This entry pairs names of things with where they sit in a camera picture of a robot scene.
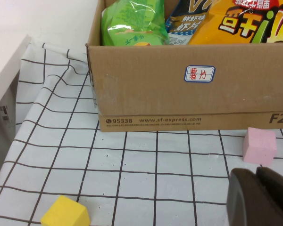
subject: plastic packaging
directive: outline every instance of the plastic packaging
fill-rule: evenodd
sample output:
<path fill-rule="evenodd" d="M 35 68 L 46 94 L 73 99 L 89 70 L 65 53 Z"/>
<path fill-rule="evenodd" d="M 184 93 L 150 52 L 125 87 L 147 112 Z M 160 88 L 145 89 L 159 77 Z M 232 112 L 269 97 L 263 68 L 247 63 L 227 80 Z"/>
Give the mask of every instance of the plastic packaging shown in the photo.
<path fill-rule="evenodd" d="M 166 22 L 171 45 L 185 45 L 206 17 L 212 0 L 180 0 Z"/>
<path fill-rule="evenodd" d="M 117 0 L 103 11 L 101 30 L 104 46 L 168 44 L 164 0 Z"/>
<path fill-rule="evenodd" d="M 189 44 L 283 42 L 283 0 L 213 0 Z"/>

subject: white surface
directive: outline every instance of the white surface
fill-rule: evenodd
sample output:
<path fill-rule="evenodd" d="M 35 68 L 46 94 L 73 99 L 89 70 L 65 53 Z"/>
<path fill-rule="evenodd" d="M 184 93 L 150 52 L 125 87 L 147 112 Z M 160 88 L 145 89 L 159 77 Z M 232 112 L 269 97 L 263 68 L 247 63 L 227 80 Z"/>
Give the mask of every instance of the white surface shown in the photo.
<path fill-rule="evenodd" d="M 86 52 L 97 0 L 0 0 L 0 32 Z"/>
<path fill-rule="evenodd" d="M 23 33 L 0 33 L 0 100 L 20 70 L 29 38 Z"/>
<path fill-rule="evenodd" d="M 30 45 L 24 55 L 21 127 L 0 172 L 0 226 L 39 226 L 60 194 L 85 205 L 93 226 L 153 226 L 154 216 L 156 226 L 228 224 L 229 172 L 258 167 L 242 161 L 245 130 L 102 133 L 87 64 L 48 48 Z M 271 168 L 283 175 L 275 132 Z"/>

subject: open cardboard box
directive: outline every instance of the open cardboard box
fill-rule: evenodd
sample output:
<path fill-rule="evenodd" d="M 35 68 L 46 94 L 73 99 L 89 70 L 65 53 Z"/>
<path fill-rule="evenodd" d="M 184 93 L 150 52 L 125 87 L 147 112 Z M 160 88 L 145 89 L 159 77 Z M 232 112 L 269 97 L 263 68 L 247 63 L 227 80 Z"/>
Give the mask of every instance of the open cardboard box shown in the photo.
<path fill-rule="evenodd" d="M 101 46 L 113 2 L 99 0 L 87 43 L 102 131 L 283 128 L 283 43 Z M 190 65 L 209 81 L 189 82 Z"/>

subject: pink foam cube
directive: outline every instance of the pink foam cube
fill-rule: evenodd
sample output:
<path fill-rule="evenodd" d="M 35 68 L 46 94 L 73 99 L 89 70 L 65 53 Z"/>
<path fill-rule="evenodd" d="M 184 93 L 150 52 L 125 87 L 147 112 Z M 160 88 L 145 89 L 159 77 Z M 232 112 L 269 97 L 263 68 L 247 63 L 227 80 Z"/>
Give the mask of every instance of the pink foam cube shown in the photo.
<path fill-rule="evenodd" d="M 276 153 L 275 132 L 248 129 L 243 142 L 243 161 L 268 166 L 272 164 Z"/>

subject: grid tablecloth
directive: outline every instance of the grid tablecloth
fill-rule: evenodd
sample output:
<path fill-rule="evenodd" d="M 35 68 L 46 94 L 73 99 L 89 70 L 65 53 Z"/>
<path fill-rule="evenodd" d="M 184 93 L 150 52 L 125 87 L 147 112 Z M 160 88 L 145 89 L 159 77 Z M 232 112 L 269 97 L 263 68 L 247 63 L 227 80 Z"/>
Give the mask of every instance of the grid tablecloth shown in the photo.
<path fill-rule="evenodd" d="M 86 55 L 31 44 L 22 60 L 17 136 L 0 172 L 0 226 L 40 225 L 58 195 L 93 226 L 223 226 L 245 130 L 100 131 Z M 271 169 L 283 175 L 283 130 Z"/>

